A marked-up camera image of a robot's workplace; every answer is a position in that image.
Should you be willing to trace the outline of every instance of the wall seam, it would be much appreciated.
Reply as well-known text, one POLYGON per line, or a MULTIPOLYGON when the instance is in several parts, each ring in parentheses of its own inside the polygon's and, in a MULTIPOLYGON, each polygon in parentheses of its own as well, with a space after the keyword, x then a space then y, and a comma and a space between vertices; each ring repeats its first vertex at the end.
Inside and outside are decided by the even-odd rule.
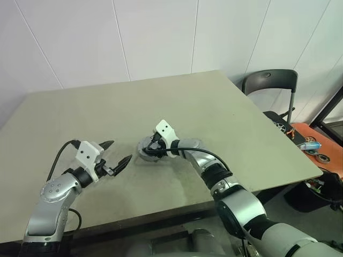
MULTIPOLYGON (((302 52, 300 53, 298 60, 295 62, 295 64, 294 64, 292 70, 295 69, 295 67, 297 66, 299 60, 301 59, 302 55, 304 54, 304 52, 305 52, 307 46, 309 45, 309 43, 310 43, 310 41, 311 41, 311 39, 312 39, 312 37, 313 37, 313 35, 314 35, 314 33, 315 33, 315 31, 316 31, 318 25, 319 25, 319 23, 320 23, 320 21, 322 20, 322 17, 324 16, 324 13, 325 13, 325 11, 326 11, 326 9, 327 9, 327 7, 329 6, 330 3, 331 3, 331 0, 328 1, 326 7, 324 8, 324 11, 323 11, 321 17, 319 18, 319 20, 318 20, 318 22, 317 22, 317 25, 315 26, 315 28, 314 28, 312 34, 310 35, 310 37, 309 37, 309 39, 308 39, 308 41, 307 41, 307 43, 306 43, 304 49, 303 49, 302 52)), ((281 92, 282 92, 282 89, 280 89, 280 92, 279 92, 278 95, 275 97, 274 102, 273 102, 272 105, 270 106, 270 109, 272 109, 272 108, 274 107, 274 105, 276 104, 277 99, 278 99, 279 96, 281 95, 281 92)))
MULTIPOLYGON (((338 62, 341 60, 342 57, 343 57, 343 55, 341 55, 338 58, 338 60, 335 62, 335 64, 332 66, 332 68, 328 71, 327 75, 325 76, 325 78, 323 80, 326 80, 326 78, 330 75, 330 73, 333 71, 333 69, 336 67, 336 65, 338 64, 338 62)), ((295 120, 300 115, 300 113, 305 109, 305 107, 309 104, 309 102, 312 100, 312 98, 316 95, 318 90, 319 90, 319 88, 317 88, 317 90, 314 91, 314 93, 311 95, 310 99, 307 101, 307 103, 304 105, 304 107, 301 109, 301 111, 298 113, 298 115, 294 118, 295 120)))
POLYGON ((196 31, 197 31, 198 10, 199 10, 199 0, 197 1, 197 10, 196 10, 196 14, 195 14, 195 26, 194 26, 194 37, 193 37, 193 49, 192 49, 192 59, 191 59, 191 73, 192 73, 192 71, 193 71, 194 46, 195 46, 195 37, 196 37, 196 31))
POLYGON ((128 72, 129 81, 131 81, 131 75, 130 75, 130 72, 129 72, 128 61, 126 60, 126 54, 125 54, 124 44, 123 44, 123 40, 122 40, 122 33, 120 32, 120 28, 119 28, 119 22, 118 22, 118 17, 117 17, 116 8, 115 8, 115 5, 114 5, 114 0, 112 0, 112 6, 113 6, 114 18, 116 19, 117 29, 118 29, 118 32, 119 32, 120 44, 122 45, 122 50, 123 50, 123 55, 124 55, 124 61, 125 61, 126 70, 127 70, 127 72, 128 72))
POLYGON ((25 22, 25 24, 26 24, 28 30, 30 31, 31 36, 33 37, 34 41, 36 42, 36 44, 37 44, 39 50, 41 51, 41 53, 42 53, 42 55, 43 55, 45 61, 46 61, 47 64, 48 64, 48 66, 50 67, 50 69, 51 69, 53 75, 55 76, 55 78, 56 78, 56 80, 57 80, 59 86, 60 86, 62 89, 64 89, 64 86, 62 85, 61 81, 59 80, 59 78, 58 78, 58 76, 57 76, 55 70, 53 69, 52 65, 50 64, 50 61, 48 60, 47 56, 45 55, 45 53, 44 53, 42 47, 40 46, 40 44, 39 44, 39 42, 38 42, 36 36, 34 35, 34 33, 33 33, 32 29, 31 29, 30 25, 28 24, 28 22, 27 22, 27 20, 26 20, 26 18, 25 18, 25 16, 24 16, 24 14, 23 14, 23 12, 21 11, 21 9, 20 9, 20 7, 19 7, 19 5, 18 5, 18 3, 17 3, 17 0, 13 0, 13 1, 14 1, 15 5, 17 6, 17 9, 18 9, 18 11, 19 11, 19 13, 20 13, 22 19, 24 20, 24 22, 25 22))
POLYGON ((270 2, 271 2, 271 1, 272 1, 272 0, 269 0, 269 2, 268 2, 268 6, 267 6, 267 9, 266 9, 266 12, 265 12, 265 14, 264 14, 264 17, 263 17, 261 26, 260 26, 260 28, 259 28, 259 30, 258 30, 258 34, 257 34, 257 38, 256 38, 256 41, 255 41, 255 44, 253 45, 253 49, 252 49, 252 52, 251 52, 251 55, 250 55, 250 58, 249 58, 249 61, 248 61, 248 64, 247 64, 247 68, 245 69, 245 72, 244 72, 244 76, 245 76, 245 74, 247 73, 247 70, 248 70, 248 67, 249 67, 249 64, 250 64, 250 61, 251 61, 253 52, 254 52, 254 50, 255 50, 255 47, 256 47, 256 44, 257 44, 259 35, 260 35, 260 33, 261 33, 261 30, 262 30, 262 27, 263 27, 264 20, 265 20, 265 18, 266 18, 266 16, 267 16, 267 13, 268 13, 268 10, 269 10, 269 5, 270 5, 270 2))
MULTIPOLYGON (((341 75, 341 78, 339 79, 339 81, 343 81, 343 74, 341 75)), ((319 113, 321 113, 323 111, 323 109, 327 106, 327 104, 334 98, 334 96, 338 93, 338 91, 340 91, 341 87, 343 84, 337 84, 339 85, 337 90, 334 91, 334 93, 330 96, 330 98, 328 99, 328 101, 326 103, 324 103, 324 105, 318 110, 318 112, 313 116, 312 118, 308 119, 308 124, 311 124, 315 118, 318 116, 319 113)))

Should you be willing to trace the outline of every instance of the table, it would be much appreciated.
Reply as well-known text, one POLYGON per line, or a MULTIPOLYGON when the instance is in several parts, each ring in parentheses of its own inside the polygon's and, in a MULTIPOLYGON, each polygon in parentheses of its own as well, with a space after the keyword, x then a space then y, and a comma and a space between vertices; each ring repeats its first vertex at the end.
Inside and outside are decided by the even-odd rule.
MULTIPOLYGON (((148 163, 137 143, 165 119, 180 138, 200 138, 247 190, 289 184, 322 172, 220 71, 29 95, 0 131, 0 242, 20 240, 62 144, 114 140, 105 159, 133 158, 117 177, 83 190, 73 208, 83 228, 211 200, 181 158, 148 163)), ((62 154, 53 177, 75 168, 62 154)), ((70 214, 69 229, 77 218, 70 214)))
POLYGON ((322 146, 318 152, 320 154, 327 155, 330 158, 330 162, 324 164, 318 162, 312 155, 306 154, 306 156, 318 167, 322 167, 330 172, 335 172, 340 178, 343 178, 343 147, 310 128, 306 123, 296 123, 292 124, 292 126, 295 127, 295 129, 304 137, 314 137, 318 142, 320 142, 322 146))

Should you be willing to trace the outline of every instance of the gray floor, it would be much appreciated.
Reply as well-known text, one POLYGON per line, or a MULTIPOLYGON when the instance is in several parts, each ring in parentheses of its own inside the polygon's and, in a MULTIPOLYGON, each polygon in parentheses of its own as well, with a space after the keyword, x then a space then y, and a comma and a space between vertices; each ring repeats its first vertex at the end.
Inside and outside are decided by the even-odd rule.
MULTIPOLYGON (((265 205, 268 217, 277 222, 288 223, 303 232, 315 237, 317 240, 330 241, 335 240, 343 243, 343 212, 334 211, 329 206, 312 211, 310 213, 301 213, 290 207, 284 200, 283 195, 290 190, 292 186, 287 187, 265 205)), ((236 256, 237 248, 240 246, 240 240, 230 236, 224 229, 218 217, 207 218, 182 226, 175 226, 168 230, 164 229, 158 233, 164 236, 168 233, 176 233, 188 230, 190 233, 194 229, 206 229, 210 231, 222 245, 227 256, 236 256)), ((131 238, 123 238, 114 241, 108 241, 101 244, 84 247, 73 251, 74 256, 125 256, 130 244, 134 241, 149 239, 155 237, 154 232, 144 233, 131 238)), ((172 243, 166 243, 159 246, 158 252, 179 252, 185 251, 187 244, 184 240, 176 240, 172 243)))
POLYGON ((338 133, 341 137, 343 137, 343 125, 333 126, 331 128, 335 130, 336 133, 338 133))

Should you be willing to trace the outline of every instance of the cable connector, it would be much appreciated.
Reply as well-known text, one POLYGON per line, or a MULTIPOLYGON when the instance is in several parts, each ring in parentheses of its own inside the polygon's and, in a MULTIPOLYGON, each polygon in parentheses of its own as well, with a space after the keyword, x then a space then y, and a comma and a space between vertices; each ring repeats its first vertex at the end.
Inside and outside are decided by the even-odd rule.
POLYGON ((81 141, 77 140, 77 139, 73 139, 71 140, 71 144, 76 148, 79 149, 80 145, 81 145, 81 141))
POLYGON ((155 134, 152 136, 151 142, 155 143, 159 141, 161 138, 162 136, 158 132, 155 132, 155 134))

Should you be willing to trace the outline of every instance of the chair backrest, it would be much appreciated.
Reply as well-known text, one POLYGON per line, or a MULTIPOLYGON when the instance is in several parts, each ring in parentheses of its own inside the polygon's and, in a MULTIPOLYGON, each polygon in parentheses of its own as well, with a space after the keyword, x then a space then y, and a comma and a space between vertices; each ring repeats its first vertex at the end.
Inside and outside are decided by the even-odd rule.
POLYGON ((242 92, 249 95, 261 89, 282 88, 290 89, 292 93, 295 93, 297 78, 298 74, 293 70, 257 71, 244 78, 242 92))

